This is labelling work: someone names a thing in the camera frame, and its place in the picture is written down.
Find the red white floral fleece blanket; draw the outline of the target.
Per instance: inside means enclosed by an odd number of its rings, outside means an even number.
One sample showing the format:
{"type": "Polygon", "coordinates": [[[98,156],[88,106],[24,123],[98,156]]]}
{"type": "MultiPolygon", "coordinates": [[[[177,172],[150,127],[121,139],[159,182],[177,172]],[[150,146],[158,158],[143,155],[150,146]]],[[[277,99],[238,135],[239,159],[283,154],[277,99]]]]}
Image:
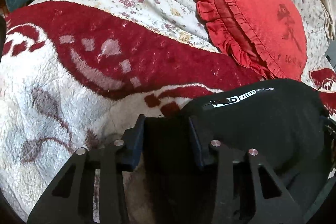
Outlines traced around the red white floral fleece blanket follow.
{"type": "MultiPolygon", "coordinates": [[[[1,35],[1,223],[28,223],[78,148],[105,148],[141,114],[169,118],[194,99],[282,80],[77,3],[18,9],[1,20],[1,35]]],[[[318,93],[330,113],[333,94],[318,93]]],[[[138,166],[122,180],[129,223],[156,223],[143,143],[138,166]]],[[[99,181],[96,170],[93,223],[100,223],[99,181]]]]}

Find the red heart ruffled pillow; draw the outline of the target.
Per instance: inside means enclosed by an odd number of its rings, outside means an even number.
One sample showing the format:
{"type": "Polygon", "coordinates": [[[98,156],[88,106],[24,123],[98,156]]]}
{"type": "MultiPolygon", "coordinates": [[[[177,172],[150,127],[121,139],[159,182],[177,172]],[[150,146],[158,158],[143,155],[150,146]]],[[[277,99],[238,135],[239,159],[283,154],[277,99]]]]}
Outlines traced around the red heart ruffled pillow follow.
{"type": "Polygon", "coordinates": [[[307,62],[301,15],[291,0],[195,0],[211,42],[265,79],[299,81],[307,62]]]}

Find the black pants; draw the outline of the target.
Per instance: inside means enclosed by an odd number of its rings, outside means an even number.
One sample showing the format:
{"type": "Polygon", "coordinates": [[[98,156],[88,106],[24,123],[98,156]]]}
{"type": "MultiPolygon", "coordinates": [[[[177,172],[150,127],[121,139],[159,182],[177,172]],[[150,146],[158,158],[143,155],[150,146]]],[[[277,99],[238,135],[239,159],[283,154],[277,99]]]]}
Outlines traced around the black pants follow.
{"type": "Polygon", "coordinates": [[[330,219],[333,123],[318,91],[282,79],[194,99],[169,118],[146,118],[143,156],[156,223],[211,223],[214,168],[198,164],[191,116],[228,147],[258,150],[303,223],[330,219]]]}

